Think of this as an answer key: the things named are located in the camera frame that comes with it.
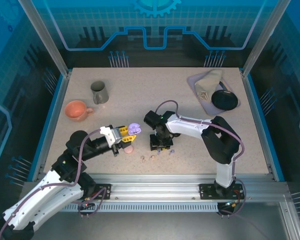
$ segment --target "black lid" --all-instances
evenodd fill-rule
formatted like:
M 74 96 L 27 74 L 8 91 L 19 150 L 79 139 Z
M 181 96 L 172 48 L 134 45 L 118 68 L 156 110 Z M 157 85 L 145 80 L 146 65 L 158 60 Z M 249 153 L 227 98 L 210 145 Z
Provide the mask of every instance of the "black lid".
M 212 104 L 221 110 L 229 111 L 235 109 L 238 106 L 237 96 L 227 90 L 217 90 L 212 94 Z

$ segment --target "speckled tabletop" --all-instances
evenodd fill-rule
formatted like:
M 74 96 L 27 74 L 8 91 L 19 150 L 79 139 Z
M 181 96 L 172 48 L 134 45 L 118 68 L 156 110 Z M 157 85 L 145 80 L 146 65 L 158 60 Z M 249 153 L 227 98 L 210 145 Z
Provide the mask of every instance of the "speckled tabletop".
M 196 119 L 213 119 L 206 114 L 187 84 L 189 76 L 207 72 L 203 67 L 151 67 L 151 68 L 74 68 L 67 87 L 54 132 L 44 172 L 66 149 L 66 142 L 77 130 L 91 131 L 112 124 L 114 127 L 139 123 L 142 129 L 132 143 L 134 152 L 126 154 L 120 150 L 117 157 L 106 152 L 85 162 L 90 174 L 215 174 L 216 163 L 210 157 L 203 141 L 181 135 L 173 139 L 174 154 L 163 151 L 160 155 L 150 151 L 149 134 L 152 129 L 143 122 L 145 114 L 165 100 L 179 103 L 179 114 Z M 238 68 L 222 68 L 223 78 L 241 101 L 241 105 L 220 114 L 241 137 L 245 153 L 238 159 L 237 173 L 268 173 L 265 157 L 257 134 L 255 122 Z M 109 101 L 95 105 L 90 85 L 94 81 L 105 82 Z M 67 103 L 82 100 L 95 113 L 83 122 L 72 122 L 64 114 Z M 175 110 L 167 103 L 158 111 Z M 100 137 L 96 134 L 91 139 Z

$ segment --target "towel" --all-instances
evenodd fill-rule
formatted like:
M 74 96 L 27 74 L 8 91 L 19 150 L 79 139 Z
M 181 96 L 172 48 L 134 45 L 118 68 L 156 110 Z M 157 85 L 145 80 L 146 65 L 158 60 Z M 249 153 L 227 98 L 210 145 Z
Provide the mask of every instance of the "towel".
M 211 103 L 211 97 L 222 80 L 223 71 L 213 69 L 194 84 L 195 93 L 200 100 Z

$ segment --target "gray mug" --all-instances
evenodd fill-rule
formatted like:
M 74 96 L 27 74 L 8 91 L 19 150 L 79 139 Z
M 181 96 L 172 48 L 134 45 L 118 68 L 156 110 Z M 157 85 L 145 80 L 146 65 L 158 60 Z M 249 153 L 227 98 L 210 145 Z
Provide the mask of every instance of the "gray mug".
M 93 102 L 95 104 L 105 104 L 109 100 L 106 85 L 103 81 L 95 81 L 91 84 L 90 88 L 93 93 Z

